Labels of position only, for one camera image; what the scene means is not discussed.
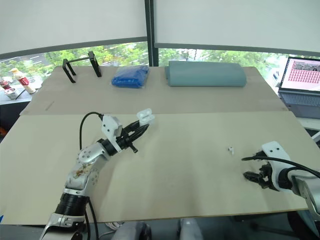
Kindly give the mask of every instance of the green trees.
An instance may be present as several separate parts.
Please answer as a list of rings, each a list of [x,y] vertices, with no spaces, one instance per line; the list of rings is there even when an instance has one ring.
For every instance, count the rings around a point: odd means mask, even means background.
[[[101,66],[149,64],[147,42],[134,42],[47,52],[44,57],[51,63],[49,65],[33,63],[33,60],[2,62],[0,76],[10,76],[9,71],[12,68],[18,68],[28,77],[38,75],[46,78],[55,67],[62,65],[63,59],[87,57],[89,51],[94,52]],[[159,66],[167,66],[170,60],[238,63],[242,67],[256,67],[261,75],[266,77],[271,68],[279,67],[278,60],[281,57],[283,59],[284,56],[288,57],[284,54],[266,52],[160,48]],[[84,60],[73,62],[72,65],[90,66],[91,63],[89,60]]]

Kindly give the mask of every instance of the window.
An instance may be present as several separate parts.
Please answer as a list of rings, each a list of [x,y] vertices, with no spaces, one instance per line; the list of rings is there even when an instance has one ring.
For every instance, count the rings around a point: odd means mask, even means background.
[[[62,66],[63,59],[78,59],[88,56],[93,51],[100,66],[148,65],[147,42],[133,42],[105,46],[83,47],[68,50],[18,56],[0,60],[0,76],[12,77],[10,70],[18,68],[29,78],[30,83],[44,81],[55,67]],[[89,60],[77,61],[72,66],[90,66]],[[14,80],[10,85],[22,88]]]

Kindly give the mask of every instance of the gray floor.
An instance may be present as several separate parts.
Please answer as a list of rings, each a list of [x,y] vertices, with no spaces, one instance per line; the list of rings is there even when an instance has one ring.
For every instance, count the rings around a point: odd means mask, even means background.
[[[146,221],[152,230],[153,240],[176,240],[178,219]],[[268,215],[245,221],[235,221],[232,216],[202,217],[197,218],[198,225],[205,240],[296,240],[295,237],[279,235],[264,231],[254,231],[250,228],[251,223],[257,223],[264,227],[291,231],[287,215]],[[110,229],[104,224],[99,224],[99,234],[109,232]],[[0,225],[1,240],[37,240],[42,229],[31,226]],[[101,240],[111,239],[112,234],[103,236]]]

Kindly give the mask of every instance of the blue packaged item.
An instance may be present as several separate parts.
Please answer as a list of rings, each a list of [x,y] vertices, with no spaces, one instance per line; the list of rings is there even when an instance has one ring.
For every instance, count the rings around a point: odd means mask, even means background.
[[[112,85],[121,88],[139,89],[145,85],[148,72],[148,66],[119,67],[111,83]]]

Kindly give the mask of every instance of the beige table surface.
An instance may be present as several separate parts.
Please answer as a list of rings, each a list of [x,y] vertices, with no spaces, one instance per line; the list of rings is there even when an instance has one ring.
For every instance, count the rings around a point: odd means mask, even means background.
[[[165,68],[151,67],[141,89],[112,86],[117,68],[102,66],[102,77],[97,77],[91,66],[74,67],[77,82],[72,84],[56,67],[21,114],[136,114],[146,108],[156,114],[287,111],[255,67],[243,68],[245,87],[170,87]]]
[[[45,224],[76,162],[83,115],[23,115],[0,144],[3,224]],[[117,115],[125,126],[133,114]],[[252,156],[278,141],[291,160],[320,168],[320,150],[289,111],[156,114],[155,124],[100,172],[93,194],[99,222],[222,216],[304,209],[293,193],[261,189],[242,173]],[[83,145],[100,137],[101,121],[83,125]],[[234,155],[227,148],[234,148]]]

